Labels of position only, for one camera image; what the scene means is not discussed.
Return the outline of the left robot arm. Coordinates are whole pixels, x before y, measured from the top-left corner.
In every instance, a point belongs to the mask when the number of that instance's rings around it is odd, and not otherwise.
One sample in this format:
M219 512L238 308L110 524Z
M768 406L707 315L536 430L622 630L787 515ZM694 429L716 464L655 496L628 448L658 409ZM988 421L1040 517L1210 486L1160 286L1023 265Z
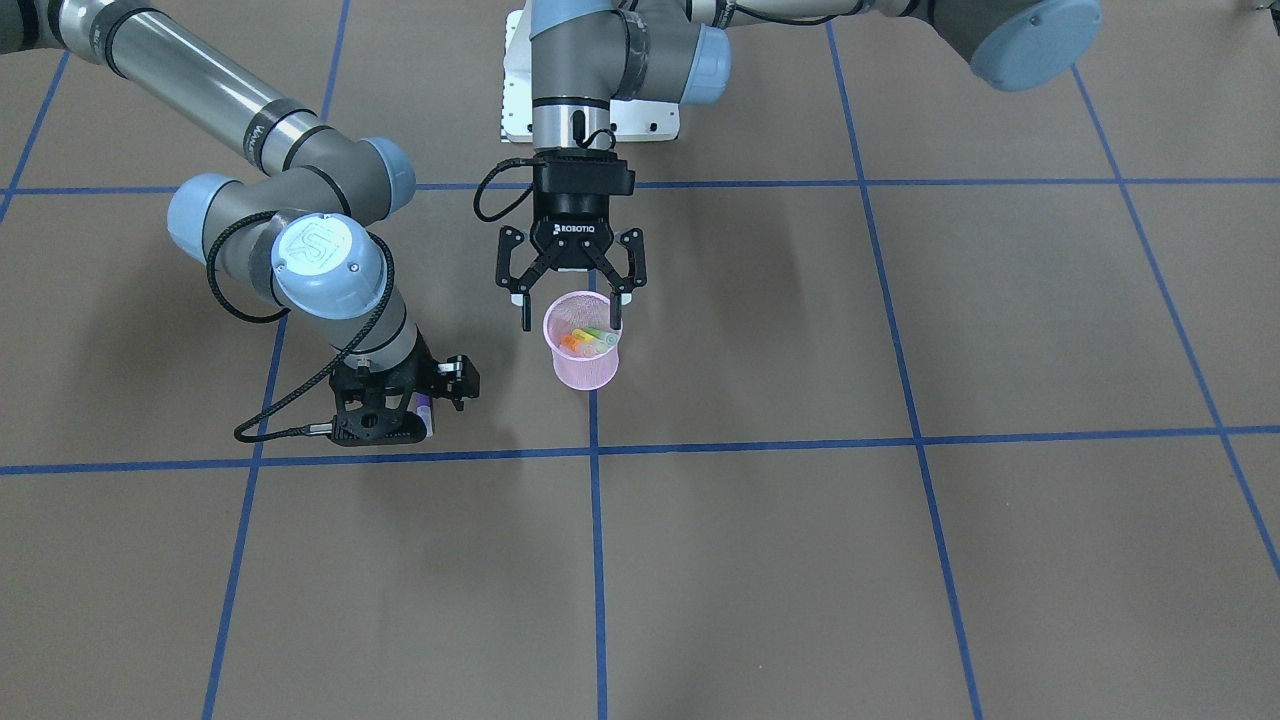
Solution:
M1102 24L1097 1L529 1L511 32L506 110L525 122L529 232L499 233L495 284L532 327L531 292L548 272L596 272L611 292L608 323L645 286L644 236L614 233L611 200L635 174L616 151L612 110L623 102L710 105L724 94L737 26L824 26L878 13L928 24L991 87L1021 92L1071 67Z

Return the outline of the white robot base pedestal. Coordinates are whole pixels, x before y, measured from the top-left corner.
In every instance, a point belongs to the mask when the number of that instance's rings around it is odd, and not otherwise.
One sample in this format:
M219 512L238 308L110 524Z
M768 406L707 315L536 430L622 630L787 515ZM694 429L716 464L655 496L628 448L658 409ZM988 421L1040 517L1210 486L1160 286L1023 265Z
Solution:
M676 138L705 27L640 1L529 1L507 19L500 136L548 149Z

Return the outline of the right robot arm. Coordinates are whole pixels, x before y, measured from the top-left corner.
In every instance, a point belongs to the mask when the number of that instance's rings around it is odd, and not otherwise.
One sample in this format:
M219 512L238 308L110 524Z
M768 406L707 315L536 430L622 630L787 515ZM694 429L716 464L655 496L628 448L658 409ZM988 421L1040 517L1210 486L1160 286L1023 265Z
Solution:
M225 313L251 324L302 316L333 351L315 375L242 421L239 442L412 445L433 434L435 401L462 409L477 397L475 365L433 355L389 245L371 232L416 192L397 143L343 135L150 1L5 1L3 51L45 49L143 90L261 176L195 176L166 210L172 242L201 265Z

